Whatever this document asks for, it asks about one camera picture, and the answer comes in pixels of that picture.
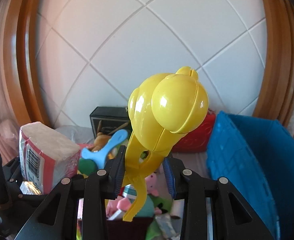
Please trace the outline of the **pink tissue pack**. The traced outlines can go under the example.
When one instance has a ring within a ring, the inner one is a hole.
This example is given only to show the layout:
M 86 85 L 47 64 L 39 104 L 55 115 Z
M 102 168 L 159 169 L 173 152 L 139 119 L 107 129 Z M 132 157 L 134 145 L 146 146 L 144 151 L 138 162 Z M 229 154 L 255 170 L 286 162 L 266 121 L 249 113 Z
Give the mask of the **pink tissue pack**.
M 48 194 L 65 177 L 77 174 L 80 146 L 41 122 L 19 130 L 20 169 L 42 194 Z

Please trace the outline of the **yellow duck snowball tongs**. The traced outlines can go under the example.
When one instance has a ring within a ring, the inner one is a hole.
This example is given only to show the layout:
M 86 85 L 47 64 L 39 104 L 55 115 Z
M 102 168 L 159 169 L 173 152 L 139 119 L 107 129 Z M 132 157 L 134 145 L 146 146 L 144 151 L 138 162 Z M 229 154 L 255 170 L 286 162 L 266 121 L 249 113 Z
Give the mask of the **yellow duck snowball tongs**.
M 182 137 L 200 126 L 209 108 L 197 71 L 184 66 L 175 73 L 147 78 L 128 101 L 132 133 L 125 153 L 123 186 L 132 185 L 136 198 L 123 215 L 130 222 L 147 198 L 145 178 L 153 173 Z

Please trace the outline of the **blue plastic storage crate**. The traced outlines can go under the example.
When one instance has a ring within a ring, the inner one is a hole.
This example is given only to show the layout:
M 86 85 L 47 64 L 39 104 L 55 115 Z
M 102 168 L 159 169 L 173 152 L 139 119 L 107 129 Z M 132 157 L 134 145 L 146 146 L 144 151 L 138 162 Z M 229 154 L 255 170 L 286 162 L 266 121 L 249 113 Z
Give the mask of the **blue plastic storage crate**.
M 278 120 L 221 111 L 207 167 L 212 179 L 231 181 L 275 239 L 294 239 L 294 139 Z

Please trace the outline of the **blue plastic tongs toy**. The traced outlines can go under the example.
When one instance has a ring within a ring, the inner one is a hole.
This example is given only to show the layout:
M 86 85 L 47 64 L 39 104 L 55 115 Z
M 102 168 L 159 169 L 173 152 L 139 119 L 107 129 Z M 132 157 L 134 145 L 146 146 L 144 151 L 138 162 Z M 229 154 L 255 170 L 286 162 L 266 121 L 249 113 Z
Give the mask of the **blue plastic tongs toy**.
M 128 137 L 128 132 L 125 129 L 118 130 L 108 139 L 107 143 L 101 150 L 91 152 L 89 149 L 84 148 L 81 151 L 83 159 L 89 159 L 95 162 L 99 170 L 104 168 L 107 161 L 107 156 L 116 146 L 121 145 Z

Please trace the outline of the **dark maroon pouch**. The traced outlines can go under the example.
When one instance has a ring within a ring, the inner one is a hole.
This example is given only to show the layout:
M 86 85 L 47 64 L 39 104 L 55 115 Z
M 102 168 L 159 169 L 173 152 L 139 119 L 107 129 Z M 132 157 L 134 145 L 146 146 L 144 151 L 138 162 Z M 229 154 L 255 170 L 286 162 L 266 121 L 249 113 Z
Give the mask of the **dark maroon pouch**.
M 148 227 L 153 222 L 151 217 L 135 217 L 131 222 L 122 219 L 108 220 L 108 239 L 114 240 L 143 240 L 146 239 Z

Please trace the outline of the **red toy suitcase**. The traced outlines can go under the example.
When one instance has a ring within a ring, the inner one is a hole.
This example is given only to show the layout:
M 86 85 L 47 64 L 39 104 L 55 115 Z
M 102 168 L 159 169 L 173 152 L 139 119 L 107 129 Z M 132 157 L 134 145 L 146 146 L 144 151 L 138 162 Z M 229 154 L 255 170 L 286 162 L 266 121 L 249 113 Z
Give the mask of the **red toy suitcase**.
M 176 143 L 171 152 L 197 153 L 206 151 L 215 124 L 215 119 L 215 112 L 209 109 L 200 126 Z

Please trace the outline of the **pink pig plush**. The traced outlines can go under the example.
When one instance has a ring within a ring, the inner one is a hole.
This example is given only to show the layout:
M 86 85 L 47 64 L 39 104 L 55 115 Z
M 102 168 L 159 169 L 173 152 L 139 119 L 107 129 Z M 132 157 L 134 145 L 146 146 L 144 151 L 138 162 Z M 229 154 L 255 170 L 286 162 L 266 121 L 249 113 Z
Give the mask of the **pink pig plush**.
M 147 193 L 155 197 L 158 197 L 159 192 L 157 190 L 157 175 L 155 174 L 155 172 L 147 176 L 145 178 L 145 182 L 146 182 Z

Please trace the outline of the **black and gold box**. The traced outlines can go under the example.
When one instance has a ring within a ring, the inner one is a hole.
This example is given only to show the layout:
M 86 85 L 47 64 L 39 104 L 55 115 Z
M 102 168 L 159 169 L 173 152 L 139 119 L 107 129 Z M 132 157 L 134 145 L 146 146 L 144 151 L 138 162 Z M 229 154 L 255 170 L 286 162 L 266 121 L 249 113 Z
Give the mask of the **black and gold box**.
M 89 115 L 94 138 L 99 132 L 112 135 L 120 129 L 132 132 L 126 107 L 96 107 Z

